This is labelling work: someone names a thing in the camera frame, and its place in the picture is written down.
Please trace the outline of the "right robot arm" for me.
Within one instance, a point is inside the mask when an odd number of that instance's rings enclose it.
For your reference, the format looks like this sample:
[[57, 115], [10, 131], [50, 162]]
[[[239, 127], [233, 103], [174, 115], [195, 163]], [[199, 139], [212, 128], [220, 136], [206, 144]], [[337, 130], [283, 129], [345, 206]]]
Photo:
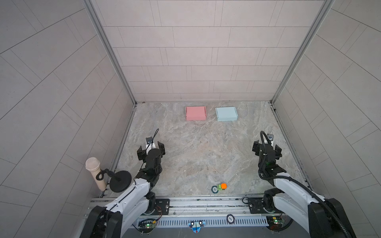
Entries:
[[273, 188], [265, 191], [266, 212], [279, 210], [303, 227], [312, 238], [354, 238], [355, 232], [342, 204], [335, 198], [325, 198], [292, 178], [276, 162], [282, 149], [271, 140], [253, 143], [252, 151], [259, 158], [259, 177]]

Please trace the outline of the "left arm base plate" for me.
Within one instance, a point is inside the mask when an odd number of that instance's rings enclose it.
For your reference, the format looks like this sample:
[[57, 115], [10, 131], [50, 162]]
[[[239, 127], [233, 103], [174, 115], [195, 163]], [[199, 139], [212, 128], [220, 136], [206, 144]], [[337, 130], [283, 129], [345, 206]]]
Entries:
[[150, 200], [148, 209], [143, 213], [145, 216], [168, 215], [170, 208], [170, 199], [155, 199]]

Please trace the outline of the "light blue paper box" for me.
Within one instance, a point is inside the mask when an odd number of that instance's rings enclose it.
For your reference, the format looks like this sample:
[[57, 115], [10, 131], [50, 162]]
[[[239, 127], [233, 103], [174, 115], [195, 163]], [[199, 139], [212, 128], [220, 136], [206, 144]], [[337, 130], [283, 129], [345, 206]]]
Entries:
[[215, 108], [218, 122], [236, 121], [238, 113], [235, 107]]

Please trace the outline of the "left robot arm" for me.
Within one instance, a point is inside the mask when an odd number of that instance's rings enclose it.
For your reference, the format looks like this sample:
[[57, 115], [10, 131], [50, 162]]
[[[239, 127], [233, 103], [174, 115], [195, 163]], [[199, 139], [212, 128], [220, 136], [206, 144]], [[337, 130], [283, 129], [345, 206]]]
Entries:
[[137, 218], [155, 210], [155, 193], [151, 190], [162, 172], [161, 159], [165, 155], [164, 144], [146, 138], [145, 149], [140, 147], [137, 156], [143, 161], [136, 177], [128, 171], [113, 173], [109, 170], [99, 175], [111, 177], [110, 189], [121, 194], [106, 206], [95, 206], [84, 224], [81, 238], [120, 238]]

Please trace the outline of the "pink paper box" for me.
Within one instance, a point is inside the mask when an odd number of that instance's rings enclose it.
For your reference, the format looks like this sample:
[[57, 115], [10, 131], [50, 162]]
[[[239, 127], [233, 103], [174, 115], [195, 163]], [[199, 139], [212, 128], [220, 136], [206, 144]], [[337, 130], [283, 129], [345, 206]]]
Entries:
[[187, 121], [205, 121], [206, 120], [206, 107], [186, 107], [186, 120]]

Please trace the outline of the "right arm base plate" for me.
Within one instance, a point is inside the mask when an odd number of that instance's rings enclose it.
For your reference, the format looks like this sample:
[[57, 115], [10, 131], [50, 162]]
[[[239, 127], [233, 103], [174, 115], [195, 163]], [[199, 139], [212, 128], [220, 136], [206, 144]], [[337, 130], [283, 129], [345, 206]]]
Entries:
[[284, 214], [276, 208], [265, 208], [261, 197], [246, 197], [243, 202], [248, 205], [251, 214]]

